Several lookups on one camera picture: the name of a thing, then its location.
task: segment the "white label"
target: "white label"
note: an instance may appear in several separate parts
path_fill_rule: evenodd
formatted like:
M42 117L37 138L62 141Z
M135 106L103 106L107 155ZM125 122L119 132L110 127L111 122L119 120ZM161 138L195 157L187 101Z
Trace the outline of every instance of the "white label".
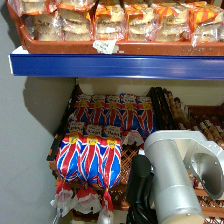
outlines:
M75 122L70 123L69 132L78 132L83 134L84 122Z
M112 126L112 125L108 125L105 128L105 133L108 137L112 137L112 138L120 138L121 136L121 130L119 127L116 126Z
M95 40L93 42L93 47L97 49L98 52L104 54L112 54L114 51L116 40Z
M101 137L101 132L102 132L101 126L96 126L93 124L89 124L86 129L86 133L88 135L94 135L94 136Z

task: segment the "bakery product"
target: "bakery product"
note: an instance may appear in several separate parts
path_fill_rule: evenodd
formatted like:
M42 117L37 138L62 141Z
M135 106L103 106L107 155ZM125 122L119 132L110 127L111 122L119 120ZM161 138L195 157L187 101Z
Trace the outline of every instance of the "bakery product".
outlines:
M92 26L88 12L60 10L65 41L89 41Z
M95 39L124 39L125 14L118 0L102 0L95 13Z

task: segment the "union jack flag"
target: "union jack flag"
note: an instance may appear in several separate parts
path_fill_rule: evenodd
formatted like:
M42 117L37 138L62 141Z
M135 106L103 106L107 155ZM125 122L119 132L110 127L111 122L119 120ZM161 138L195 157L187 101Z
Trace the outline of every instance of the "union jack flag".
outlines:
M121 126L121 103L119 96L106 96L106 103L105 103L105 125L113 125L120 127Z
M139 128L139 124L136 96L133 94L121 94L120 99L122 128L124 131L137 130Z
M89 120L89 105L91 96L81 94L77 97L74 105L76 121L87 122Z
M105 108L105 96L94 95L91 98L89 106L89 123L94 125L104 124L104 108Z
M98 164L100 162L99 136L84 136L78 158L78 178L83 184L95 184L98 177Z
M137 97L139 133L145 139L157 129L156 116L150 97Z

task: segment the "union jack packaging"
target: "union jack packaging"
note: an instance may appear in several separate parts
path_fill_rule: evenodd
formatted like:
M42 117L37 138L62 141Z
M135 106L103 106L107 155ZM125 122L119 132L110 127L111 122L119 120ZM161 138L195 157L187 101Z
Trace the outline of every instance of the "union jack packaging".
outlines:
M89 123L94 125L104 124L104 108L105 108L105 96L93 95L91 97L89 106Z
M113 223L113 204L108 189L120 181L120 138L103 138L100 147L101 164L98 168L98 185L105 188L98 224Z
M66 134L58 150L56 163L62 178L51 205L57 208L57 216L65 216L71 209L73 191L69 182L77 177L78 158L82 145L83 135L72 131Z
M100 144L101 131L94 131L94 125L87 126L87 133L82 140L82 146L78 158L78 179L83 184L73 199L72 207L84 214L99 212L101 205L97 193L88 185L94 185L98 179L98 166L101 163Z
M89 105L91 96L80 94L74 105L74 116L76 121L87 122L89 119Z
M146 139L151 133L155 132L156 116L150 97L137 97L139 133Z
M136 96L133 94L121 94L120 99L123 130L137 130L139 125Z
M106 96L105 102L105 125L121 126L121 103L119 96Z

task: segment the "food package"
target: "food package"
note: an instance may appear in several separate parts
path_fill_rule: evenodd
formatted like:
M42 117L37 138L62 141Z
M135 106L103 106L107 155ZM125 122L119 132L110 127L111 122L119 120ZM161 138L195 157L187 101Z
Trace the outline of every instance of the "food package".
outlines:
M190 39L188 8L177 3L152 4L161 25L156 41L172 42Z
M86 94L78 95L73 112L74 116L76 117L76 121L88 122L90 99L91 96Z
M8 0L8 4L18 16L39 15L55 11L55 0Z
M74 11L88 11L95 5L95 0L56 0L57 8Z
M138 109L136 103L136 95L120 94L121 99L121 116L122 128L124 131L138 130Z
M130 41L153 40L157 28L153 8L140 0L125 0L124 7L128 24L127 39Z
M191 43L219 41L224 10L207 2L186 4L189 7L189 24L192 31Z
M156 116L150 97L138 96L138 121L139 133L146 139L151 133L157 129Z
M90 41L92 21L90 12L60 10L65 41Z
M62 41L61 20L58 12L33 16L34 39Z
M95 13L95 40L122 40L126 20L119 0L100 0Z
M121 126L121 103L119 96L107 95L105 100L105 125Z
M89 123L104 125L105 95L93 95L89 105Z
M83 187L75 195L71 207L83 214L97 213L101 210L99 196L89 187L97 183L98 166L101 164L100 145L101 131L94 125L87 125L82 139L82 146L78 158L77 176Z
M113 204L108 189L120 181L121 147L120 138L103 138L100 146L101 164L98 168L98 185L105 190L102 198L102 210L97 223L113 223Z
M62 180L56 189L55 200L51 201L51 205L57 208L58 217L65 216L72 208L73 191L69 186L69 183L78 176L77 164L79 161L82 141L82 129L80 129L80 131L71 131L70 133L65 134L58 150L56 163Z

